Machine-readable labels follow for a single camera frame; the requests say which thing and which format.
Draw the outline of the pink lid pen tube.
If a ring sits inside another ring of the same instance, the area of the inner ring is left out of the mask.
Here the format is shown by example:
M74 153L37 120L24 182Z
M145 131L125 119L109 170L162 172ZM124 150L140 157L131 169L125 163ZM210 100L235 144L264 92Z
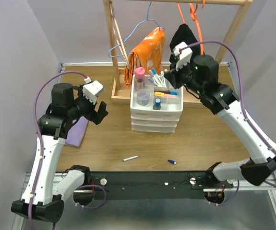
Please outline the pink lid pen tube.
M144 88L144 75L145 70L143 67L138 67L135 69L135 89L137 91Z

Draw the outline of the purple folded cloth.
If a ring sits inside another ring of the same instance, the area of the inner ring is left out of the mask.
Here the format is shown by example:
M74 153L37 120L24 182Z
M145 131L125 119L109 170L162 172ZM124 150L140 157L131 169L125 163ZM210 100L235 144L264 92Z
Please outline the purple folded cloth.
M88 120L85 117L81 117L79 121L69 130L65 145L80 147L87 129L87 125Z

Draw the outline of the clear paperclip jar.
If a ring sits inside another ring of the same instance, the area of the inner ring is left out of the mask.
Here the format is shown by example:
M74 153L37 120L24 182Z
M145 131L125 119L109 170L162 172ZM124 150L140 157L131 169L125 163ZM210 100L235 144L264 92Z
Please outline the clear paperclip jar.
M150 92L148 89L140 89L136 94L136 102L138 105L147 106L149 104Z

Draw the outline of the small blue cap piece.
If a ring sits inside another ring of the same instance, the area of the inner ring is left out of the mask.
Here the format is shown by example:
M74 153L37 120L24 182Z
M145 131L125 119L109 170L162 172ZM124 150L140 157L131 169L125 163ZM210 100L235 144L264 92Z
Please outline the small blue cap piece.
M171 159L169 159L168 162L171 163L171 164L173 164L173 165L177 164L174 160L171 160Z

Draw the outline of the white drawer organizer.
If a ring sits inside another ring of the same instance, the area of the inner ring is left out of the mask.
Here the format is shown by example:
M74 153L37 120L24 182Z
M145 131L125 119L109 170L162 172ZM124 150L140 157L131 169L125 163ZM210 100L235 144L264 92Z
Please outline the white drawer organizer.
M174 133L183 111L183 88L157 87L146 75L133 77L130 101L133 131Z

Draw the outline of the small white black-tip pen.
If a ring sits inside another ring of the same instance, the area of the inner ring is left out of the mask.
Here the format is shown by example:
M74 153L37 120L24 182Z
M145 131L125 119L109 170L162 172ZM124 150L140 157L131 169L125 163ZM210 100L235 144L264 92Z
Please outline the small white black-tip pen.
M126 162L126 161L130 161L130 160L133 160L133 159L136 159L136 158L139 158L139 157L140 157L139 155L136 155L136 156L132 156L132 157L125 158L125 159L123 159L122 161L123 161L123 162Z

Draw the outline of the blue lid small jar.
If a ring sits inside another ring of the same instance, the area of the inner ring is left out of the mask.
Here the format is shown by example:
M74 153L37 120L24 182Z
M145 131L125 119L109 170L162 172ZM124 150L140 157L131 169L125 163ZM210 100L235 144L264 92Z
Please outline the blue lid small jar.
M160 110L161 109L161 99L160 98L155 98L154 99L153 109L154 110Z

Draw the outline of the yellow pink highlighter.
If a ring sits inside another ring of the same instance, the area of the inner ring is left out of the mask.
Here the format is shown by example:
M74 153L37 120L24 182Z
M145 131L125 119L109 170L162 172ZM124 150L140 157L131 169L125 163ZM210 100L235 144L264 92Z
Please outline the yellow pink highlighter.
M163 93L163 92L154 92L155 97L166 97L166 98L177 98L176 95L169 94L169 93Z

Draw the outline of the black teal highlighter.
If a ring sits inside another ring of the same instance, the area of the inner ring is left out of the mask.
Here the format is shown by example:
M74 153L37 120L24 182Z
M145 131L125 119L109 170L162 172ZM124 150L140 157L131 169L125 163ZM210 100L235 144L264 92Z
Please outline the black teal highlighter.
M165 94L178 95L178 92L172 92L172 91L161 91L161 92Z

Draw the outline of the lavender cap white marker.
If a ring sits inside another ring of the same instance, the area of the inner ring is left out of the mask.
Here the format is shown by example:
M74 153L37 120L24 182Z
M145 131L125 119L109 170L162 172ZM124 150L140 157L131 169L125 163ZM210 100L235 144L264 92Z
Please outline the lavender cap white marker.
M153 78L149 77L148 80L149 80L151 83L153 83L155 86L157 86L157 87L159 86L158 83L157 83Z

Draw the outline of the blue cap white marker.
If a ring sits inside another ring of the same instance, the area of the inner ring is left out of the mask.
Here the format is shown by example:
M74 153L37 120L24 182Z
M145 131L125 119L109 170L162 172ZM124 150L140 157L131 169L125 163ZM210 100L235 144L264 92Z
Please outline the blue cap white marker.
M154 68L152 68L151 72L152 72L155 80L157 81L158 86L159 87L164 87L165 86L164 81L162 80L162 77L157 74L156 70Z

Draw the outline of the orange patterned cloth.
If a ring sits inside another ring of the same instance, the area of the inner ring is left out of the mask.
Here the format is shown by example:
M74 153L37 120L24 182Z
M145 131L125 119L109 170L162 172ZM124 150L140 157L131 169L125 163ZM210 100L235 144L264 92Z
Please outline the orange patterned cloth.
M124 84L130 87L134 71L143 67L145 72L154 68L159 71L165 45L165 31L161 27L155 28L129 54L129 67L124 70Z

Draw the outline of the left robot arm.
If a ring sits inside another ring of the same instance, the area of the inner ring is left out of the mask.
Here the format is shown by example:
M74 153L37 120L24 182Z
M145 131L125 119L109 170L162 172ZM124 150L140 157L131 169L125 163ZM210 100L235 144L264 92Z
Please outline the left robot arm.
M103 85L92 81L79 87L58 83L51 90L51 104L36 122L40 136L32 172L22 197L14 201L11 211L23 218L57 223L65 201L76 188L86 189L91 183L90 169L74 165L57 185L53 185L60 152L74 122L81 117L98 125L108 115L106 103L96 110L97 97Z

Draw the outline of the aluminium frame rail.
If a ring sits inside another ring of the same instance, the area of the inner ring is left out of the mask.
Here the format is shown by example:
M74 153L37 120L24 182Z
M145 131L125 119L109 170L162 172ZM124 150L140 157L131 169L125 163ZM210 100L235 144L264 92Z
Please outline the aluminium frame rail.
M65 172L56 172L53 179L53 186L56 186L63 178L67 176L67 173ZM25 189L28 187L28 181L30 178L30 173L27 173L24 178L23 186L22 186L22 193L25 191ZM267 179L267 182L273 183L276 185L276 178L274 175L270 175ZM237 188L237 182L234 180L232 188L228 188L228 186L225 186L225 192L227 191L235 191ZM239 185L239 192L240 191L269 191L269 190L276 190L276 187L271 186L267 183L262 183L260 186L255 186L250 184L249 182L245 180L240 180Z

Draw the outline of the black garment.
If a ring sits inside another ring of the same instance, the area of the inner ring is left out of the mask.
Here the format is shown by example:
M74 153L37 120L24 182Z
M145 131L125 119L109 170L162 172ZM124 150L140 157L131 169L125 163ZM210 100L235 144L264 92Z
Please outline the black garment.
M194 36L192 30L185 23L183 23L179 26L179 28L175 32L175 34L169 44L169 48L170 48L171 52L173 51L174 47L181 42L185 42L187 45L198 42L196 37ZM193 59L197 55L201 54L201 48L200 48L200 46L193 46L193 47L191 47L191 50L192 50L192 56L190 59L190 69L193 69L194 68Z

